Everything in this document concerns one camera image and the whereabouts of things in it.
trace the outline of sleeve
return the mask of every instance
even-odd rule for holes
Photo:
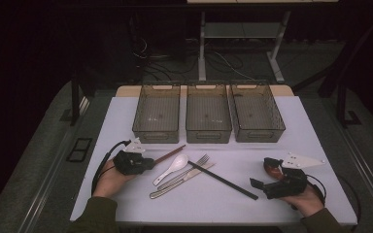
[[[115,221],[117,202],[104,197],[91,197],[83,214],[71,223],[68,233],[118,233]]]
[[[301,223],[305,225],[309,233],[351,233],[349,229],[338,223],[327,208],[302,218]]]

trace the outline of white plastic knife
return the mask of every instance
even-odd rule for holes
[[[205,169],[208,169],[208,168],[210,168],[210,167],[212,167],[212,166],[214,166],[214,165],[215,165],[215,163],[206,163],[206,164],[202,165],[201,167],[202,167],[202,168],[205,168]],[[163,188],[163,189],[161,189],[161,190],[158,190],[158,191],[152,192],[152,193],[150,194],[151,199],[154,199],[154,198],[156,198],[156,197],[159,197],[159,196],[161,196],[161,195],[167,193],[168,191],[172,190],[172,189],[175,188],[176,186],[180,185],[181,183],[186,182],[187,180],[189,180],[189,179],[195,177],[196,175],[198,175],[198,174],[200,174],[200,173],[201,173],[201,171],[199,171],[199,170],[196,169],[196,168],[193,169],[193,170],[191,170],[190,172],[188,172],[188,173],[186,174],[186,176],[185,176],[183,179],[180,179],[179,181],[177,181],[177,182],[171,184],[170,186],[167,186],[167,187],[165,187],[165,188]]]

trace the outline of hand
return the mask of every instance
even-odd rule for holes
[[[323,203],[318,197],[317,192],[310,185],[307,185],[303,193],[280,199],[295,206],[305,217],[311,216],[323,209]]]
[[[114,166],[113,160],[108,160],[105,163],[92,196],[111,198],[120,191],[126,182],[136,177],[135,175],[125,176]]]

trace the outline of white plastic spoon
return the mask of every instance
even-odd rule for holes
[[[156,178],[155,181],[153,181],[153,185],[158,185],[169,174],[183,169],[185,166],[187,166],[187,161],[188,158],[186,154],[178,155],[172,162],[171,166],[169,166],[168,170],[166,170],[164,173],[162,173],[162,175]]]

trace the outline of gray floor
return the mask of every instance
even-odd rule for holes
[[[254,41],[245,44],[244,50],[228,52],[219,50],[219,47],[220,44],[212,45],[211,42],[206,47],[208,80],[250,77],[274,83],[265,56],[271,44]],[[286,79],[285,84],[295,85],[319,72],[337,57],[342,48],[342,43],[335,42],[283,44],[277,60]],[[153,65],[155,69],[148,69],[146,80],[165,80],[168,79],[167,75],[172,80],[197,79],[194,63],[196,54],[186,62],[165,61],[161,54],[155,55],[160,57],[155,59],[158,65]],[[225,66],[220,55],[241,74]],[[361,220],[356,232],[373,232],[373,116],[349,92],[347,109],[357,114],[361,125],[351,125],[344,129],[334,117],[336,96],[321,99],[317,95],[320,83],[313,83],[295,94],[301,97],[334,171],[348,181],[358,194]],[[69,84],[59,91],[0,196],[0,232],[65,231],[104,115],[114,95],[114,90],[97,91],[82,106],[83,115],[78,123],[70,126],[70,122],[65,121],[65,114],[71,109]],[[65,157],[78,138],[92,138],[88,156],[82,163],[66,162]],[[340,183],[357,211],[358,204],[353,191],[343,180]],[[299,225],[282,227],[282,230],[288,233],[305,232]],[[240,231],[225,228],[225,232]]]

